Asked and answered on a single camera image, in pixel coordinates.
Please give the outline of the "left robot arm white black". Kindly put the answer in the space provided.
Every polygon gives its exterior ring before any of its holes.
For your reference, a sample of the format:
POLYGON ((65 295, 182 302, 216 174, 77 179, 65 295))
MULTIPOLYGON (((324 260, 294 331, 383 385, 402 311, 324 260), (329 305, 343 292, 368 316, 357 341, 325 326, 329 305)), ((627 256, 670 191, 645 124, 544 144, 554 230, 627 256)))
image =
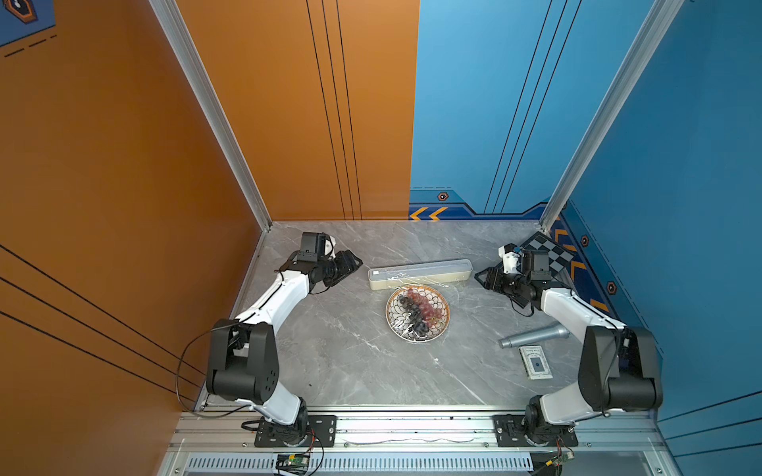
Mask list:
POLYGON ((362 265, 353 252, 339 251, 329 234, 303 233, 300 248, 277 269, 270 288, 210 331, 206 390, 256 410, 283 444, 302 444, 309 430, 307 404, 280 383, 277 333, 316 285, 327 291, 362 265))

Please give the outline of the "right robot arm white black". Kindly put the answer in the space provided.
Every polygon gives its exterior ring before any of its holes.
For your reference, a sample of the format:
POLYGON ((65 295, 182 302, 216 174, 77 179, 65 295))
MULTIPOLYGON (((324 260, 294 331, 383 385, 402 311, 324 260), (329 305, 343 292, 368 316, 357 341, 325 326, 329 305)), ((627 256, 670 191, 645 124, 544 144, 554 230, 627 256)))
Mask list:
POLYGON ((502 428, 506 436, 535 446, 559 440, 574 445, 579 422, 611 411, 645 412, 662 406, 661 368, 651 331, 607 317, 556 281, 545 252, 516 252, 505 246, 499 256, 500 265, 476 273, 474 279, 514 305, 545 313, 583 343, 577 381, 533 397, 522 420, 502 428))

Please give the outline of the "white plastic wrap dispenser box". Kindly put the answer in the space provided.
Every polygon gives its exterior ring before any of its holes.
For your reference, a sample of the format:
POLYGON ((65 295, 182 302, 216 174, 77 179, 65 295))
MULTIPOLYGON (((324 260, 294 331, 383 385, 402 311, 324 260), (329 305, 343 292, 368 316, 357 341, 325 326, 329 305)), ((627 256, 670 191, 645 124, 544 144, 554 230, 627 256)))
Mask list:
POLYGON ((468 259, 434 261, 372 268, 368 271, 368 283, 372 291, 449 284, 467 281, 472 272, 472 263, 468 259))

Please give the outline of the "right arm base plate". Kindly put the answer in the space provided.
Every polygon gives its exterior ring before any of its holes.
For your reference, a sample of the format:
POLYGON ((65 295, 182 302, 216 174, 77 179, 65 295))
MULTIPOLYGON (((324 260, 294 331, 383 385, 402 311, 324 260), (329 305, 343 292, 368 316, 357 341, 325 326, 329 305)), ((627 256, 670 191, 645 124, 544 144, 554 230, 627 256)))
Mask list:
POLYGON ((542 418, 527 420, 525 415, 501 414, 492 417, 497 444, 500 447, 563 447, 579 445, 574 426, 554 426, 542 418))

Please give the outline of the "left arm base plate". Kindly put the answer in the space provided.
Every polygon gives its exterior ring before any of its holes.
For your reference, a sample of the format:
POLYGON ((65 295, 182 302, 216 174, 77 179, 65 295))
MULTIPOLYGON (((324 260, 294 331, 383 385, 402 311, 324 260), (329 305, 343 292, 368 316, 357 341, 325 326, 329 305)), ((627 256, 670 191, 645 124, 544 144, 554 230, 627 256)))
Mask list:
POLYGON ((337 416, 299 416, 295 424, 284 426, 260 418, 255 432, 254 445, 260 448, 307 448, 316 443, 317 447, 330 448, 335 445, 337 416))

